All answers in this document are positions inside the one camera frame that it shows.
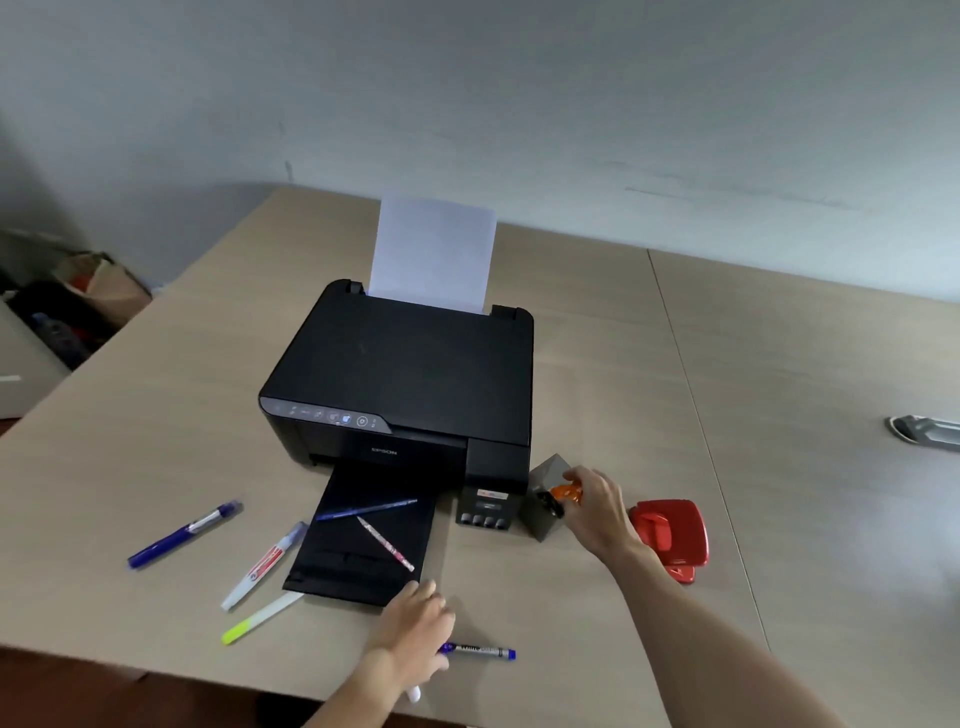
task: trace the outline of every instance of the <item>blue pen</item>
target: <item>blue pen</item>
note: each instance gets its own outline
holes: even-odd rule
[[[475,647],[472,644],[443,643],[440,647],[440,654],[445,655],[450,652],[469,652],[473,655],[484,655],[485,657],[502,657],[504,660],[516,659],[516,650],[506,647]]]
[[[365,508],[348,508],[344,511],[329,511],[327,513],[321,513],[316,521],[333,521],[334,519],[345,519],[350,516],[362,516],[365,513],[373,513],[374,511],[386,511],[390,508],[399,508],[401,505],[410,505],[411,503],[416,503],[416,498],[410,498],[409,500],[398,500],[396,503],[383,503],[382,505],[368,505]]]
[[[142,551],[135,553],[133,556],[127,559],[127,563],[130,564],[131,569],[145,567],[154,559],[159,558],[165,553],[169,553],[180,544],[185,544],[198,533],[210,527],[217,521],[222,521],[225,518],[229,518],[242,507],[243,506],[240,504],[239,500],[232,500],[229,503],[224,503],[215,511],[205,515],[199,521],[188,523],[183,528],[174,531],[169,536],[165,536],[155,544],[150,544]]]

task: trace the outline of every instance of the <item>white wall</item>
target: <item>white wall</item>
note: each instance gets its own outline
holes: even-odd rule
[[[292,179],[960,300],[958,38],[955,0],[5,0],[0,144],[151,282]]]

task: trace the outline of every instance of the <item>orange object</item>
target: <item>orange object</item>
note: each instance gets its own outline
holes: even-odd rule
[[[574,503],[580,504],[580,498],[584,496],[584,486],[580,483],[564,483],[563,485],[555,485],[550,489],[550,495],[560,500],[561,498],[569,498]]]
[[[630,509],[630,523],[674,579],[690,584],[696,567],[709,561],[707,527],[692,500],[642,500]]]

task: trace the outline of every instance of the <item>printer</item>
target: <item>printer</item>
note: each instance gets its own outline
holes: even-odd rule
[[[384,605],[420,578],[437,496],[456,521],[510,527],[527,491],[534,320],[366,295],[331,282],[276,364],[259,404],[290,456],[332,464],[317,512],[416,498],[364,518],[313,522],[285,589]]]

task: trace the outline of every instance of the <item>yellow highlighter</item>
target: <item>yellow highlighter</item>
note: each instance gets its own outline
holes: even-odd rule
[[[243,637],[245,634],[250,632],[256,627],[260,626],[267,619],[273,615],[282,612],[284,609],[289,607],[295,601],[303,596],[300,592],[288,592],[283,595],[280,599],[275,599],[270,602],[267,606],[261,609],[259,612],[254,612],[252,615],[244,619],[242,622],[237,624],[235,627],[230,628],[224,632],[224,636],[220,638],[223,644],[232,644]]]

